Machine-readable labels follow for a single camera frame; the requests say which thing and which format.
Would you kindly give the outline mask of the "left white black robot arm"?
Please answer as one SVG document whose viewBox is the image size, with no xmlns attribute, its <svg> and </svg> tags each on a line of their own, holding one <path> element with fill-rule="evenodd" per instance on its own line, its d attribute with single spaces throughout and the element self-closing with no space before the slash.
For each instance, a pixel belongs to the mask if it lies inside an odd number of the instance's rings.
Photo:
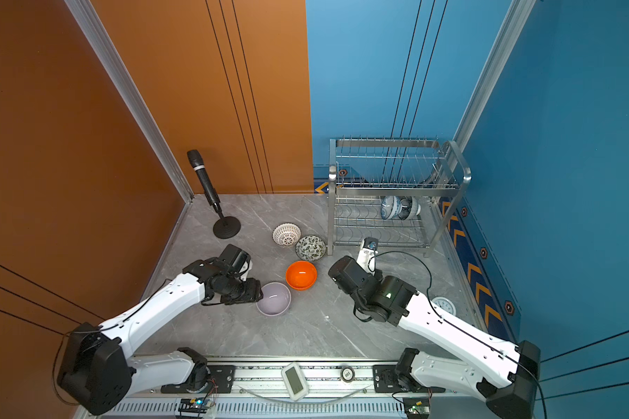
<svg viewBox="0 0 629 419">
<path fill-rule="evenodd" d="M 150 389 L 199 393 L 210 385 L 207 360 L 189 347 L 169 354 L 137 355 L 154 333 L 188 308 L 260 301 L 258 279 L 250 277 L 250 255 L 229 244 L 215 258 L 196 260 L 145 301 L 93 326 L 80 324 L 68 335 L 55 384 L 89 413 L 100 416 L 125 397 Z"/>
</svg>

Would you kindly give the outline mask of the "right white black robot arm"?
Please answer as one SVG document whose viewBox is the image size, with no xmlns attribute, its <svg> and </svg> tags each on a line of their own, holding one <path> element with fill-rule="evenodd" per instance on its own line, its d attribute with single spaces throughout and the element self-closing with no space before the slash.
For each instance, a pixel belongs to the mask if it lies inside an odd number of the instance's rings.
<svg viewBox="0 0 629 419">
<path fill-rule="evenodd" d="M 531 418 L 539 392 L 540 349 L 497 338 L 436 307 L 425 293 L 394 276 L 372 272 L 354 258 L 328 275 L 354 302 L 362 321 L 389 323 L 449 352 L 442 358 L 407 348 L 394 369 L 409 392 L 438 388 L 474 397 L 500 418 Z"/>
</svg>

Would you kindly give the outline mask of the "lavender bowl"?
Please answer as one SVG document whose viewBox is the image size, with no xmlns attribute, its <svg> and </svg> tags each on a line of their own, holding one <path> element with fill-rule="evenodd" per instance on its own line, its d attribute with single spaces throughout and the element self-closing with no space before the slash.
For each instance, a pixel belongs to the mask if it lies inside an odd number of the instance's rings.
<svg viewBox="0 0 629 419">
<path fill-rule="evenodd" d="M 291 305 L 291 292 L 288 286 L 272 282 L 262 286 L 263 298 L 256 303 L 258 311 L 267 317 L 284 314 Z"/>
</svg>

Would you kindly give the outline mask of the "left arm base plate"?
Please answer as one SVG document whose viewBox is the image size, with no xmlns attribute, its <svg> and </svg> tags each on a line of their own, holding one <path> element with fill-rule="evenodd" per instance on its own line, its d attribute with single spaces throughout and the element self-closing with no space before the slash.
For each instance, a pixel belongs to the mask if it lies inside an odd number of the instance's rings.
<svg viewBox="0 0 629 419">
<path fill-rule="evenodd" d="M 195 366 L 187 380 L 164 385 L 162 394 L 230 394 L 236 368 L 232 365 Z"/>
</svg>

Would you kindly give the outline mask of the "orange bowl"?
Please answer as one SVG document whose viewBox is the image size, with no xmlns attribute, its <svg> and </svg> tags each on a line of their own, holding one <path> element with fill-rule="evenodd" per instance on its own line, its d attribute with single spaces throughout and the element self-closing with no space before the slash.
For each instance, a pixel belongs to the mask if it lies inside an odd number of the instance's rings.
<svg viewBox="0 0 629 419">
<path fill-rule="evenodd" d="M 306 291 L 316 283 L 318 273 L 316 267 L 307 261 L 297 261 L 288 267 L 285 279 L 296 291 Z"/>
</svg>

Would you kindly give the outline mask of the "dark flower-shaped bowl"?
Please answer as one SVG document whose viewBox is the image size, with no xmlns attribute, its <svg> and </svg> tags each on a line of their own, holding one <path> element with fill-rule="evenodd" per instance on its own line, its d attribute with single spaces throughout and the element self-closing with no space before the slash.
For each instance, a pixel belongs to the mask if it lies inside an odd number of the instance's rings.
<svg viewBox="0 0 629 419">
<path fill-rule="evenodd" d="M 405 220 L 415 219 L 421 212 L 421 205 L 416 197 L 405 199 Z"/>
</svg>

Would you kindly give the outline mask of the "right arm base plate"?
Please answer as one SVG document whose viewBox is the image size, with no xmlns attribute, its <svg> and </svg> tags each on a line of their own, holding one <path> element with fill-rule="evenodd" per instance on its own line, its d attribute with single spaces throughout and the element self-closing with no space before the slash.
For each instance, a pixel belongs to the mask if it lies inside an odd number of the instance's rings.
<svg viewBox="0 0 629 419">
<path fill-rule="evenodd" d="M 377 364 L 372 367 L 373 386 L 379 394 L 440 394 L 440 387 L 425 387 L 410 375 L 398 370 L 395 364 Z"/>
</svg>

